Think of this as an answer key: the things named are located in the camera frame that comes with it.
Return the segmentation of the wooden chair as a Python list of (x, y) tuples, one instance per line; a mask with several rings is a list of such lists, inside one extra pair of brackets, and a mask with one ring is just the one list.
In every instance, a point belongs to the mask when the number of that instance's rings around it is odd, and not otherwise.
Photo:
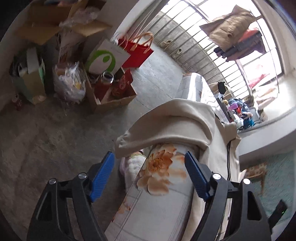
[(260, 194), (264, 193), (265, 178), (267, 175), (267, 162), (247, 168), (244, 178), (250, 181), (260, 181)]

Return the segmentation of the cluttered dark side table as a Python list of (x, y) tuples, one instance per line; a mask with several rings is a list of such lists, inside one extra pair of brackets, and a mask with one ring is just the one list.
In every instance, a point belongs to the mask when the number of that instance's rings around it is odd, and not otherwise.
[(231, 89), (224, 82), (215, 82), (208, 86), (227, 119), (236, 124), (237, 130), (242, 131), (255, 126), (253, 114), (248, 105), (242, 99), (233, 98)]

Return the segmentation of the low cardboard tray box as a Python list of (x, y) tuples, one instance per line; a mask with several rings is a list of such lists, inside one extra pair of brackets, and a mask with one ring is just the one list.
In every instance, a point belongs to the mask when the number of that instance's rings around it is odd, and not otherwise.
[(87, 74), (86, 96), (93, 113), (103, 113), (117, 107), (128, 105), (135, 97), (131, 71), (120, 68), (114, 75), (114, 82), (104, 89), (104, 95), (99, 94), (100, 77)]

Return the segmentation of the clear plastic bag of items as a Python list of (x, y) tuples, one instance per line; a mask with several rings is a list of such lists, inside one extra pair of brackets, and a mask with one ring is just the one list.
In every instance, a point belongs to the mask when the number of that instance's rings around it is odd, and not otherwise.
[(64, 102), (80, 103), (86, 94), (86, 74), (80, 62), (56, 64), (53, 84), (57, 96)]

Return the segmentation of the white green-logo paper bag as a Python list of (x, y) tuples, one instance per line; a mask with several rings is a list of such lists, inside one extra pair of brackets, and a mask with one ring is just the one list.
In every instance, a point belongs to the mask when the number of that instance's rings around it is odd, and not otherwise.
[(100, 75), (105, 71), (115, 74), (129, 57), (124, 49), (104, 39), (91, 52), (84, 66), (91, 74)]

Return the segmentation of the hanging beige garment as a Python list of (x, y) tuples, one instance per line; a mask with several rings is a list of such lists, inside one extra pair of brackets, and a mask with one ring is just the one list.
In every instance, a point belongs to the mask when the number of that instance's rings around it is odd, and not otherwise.
[(235, 5), (232, 12), (201, 25), (200, 29), (220, 49), (226, 52), (233, 47), (255, 21), (255, 16), (248, 10)]

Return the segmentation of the red paper shopping bag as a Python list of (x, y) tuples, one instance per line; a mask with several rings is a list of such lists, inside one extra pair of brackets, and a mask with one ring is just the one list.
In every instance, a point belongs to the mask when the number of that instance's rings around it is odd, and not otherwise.
[[(141, 38), (145, 36), (149, 37), (148, 40), (140, 44)], [(151, 49), (153, 40), (154, 36), (151, 32), (144, 32), (129, 39), (126, 36), (119, 38), (118, 46), (130, 54), (129, 58), (123, 63), (122, 68), (140, 68), (145, 60), (153, 53)]]

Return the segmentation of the open brown cardboard box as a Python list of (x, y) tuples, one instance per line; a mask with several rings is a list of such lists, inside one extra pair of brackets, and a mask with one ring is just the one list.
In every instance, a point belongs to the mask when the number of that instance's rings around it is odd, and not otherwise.
[(104, 5), (104, 1), (34, 1), (16, 36), (38, 45), (63, 29), (91, 36), (111, 27), (98, 19)]

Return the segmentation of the metal balcony railing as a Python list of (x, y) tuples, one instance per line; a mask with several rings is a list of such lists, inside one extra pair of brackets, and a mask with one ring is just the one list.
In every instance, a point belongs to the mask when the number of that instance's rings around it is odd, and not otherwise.
[[(212, 42), (201, 25), (235, 6), (251, 12), (252, 30), (259, 30), (265, 50), (257, 50), (238, 60), (228, 60), (215, 53)], [(140, 86), (174, 97), (183, 73), (201, 74), (207, 83), (224, 82), (231, 96), (245, 98), (260, 87), (278, 85), (283, 73), (278, 47), (269, 26), (253, 1), (169, 1), (146, 26), (154, 35), (154, 52), (133, 71)]]

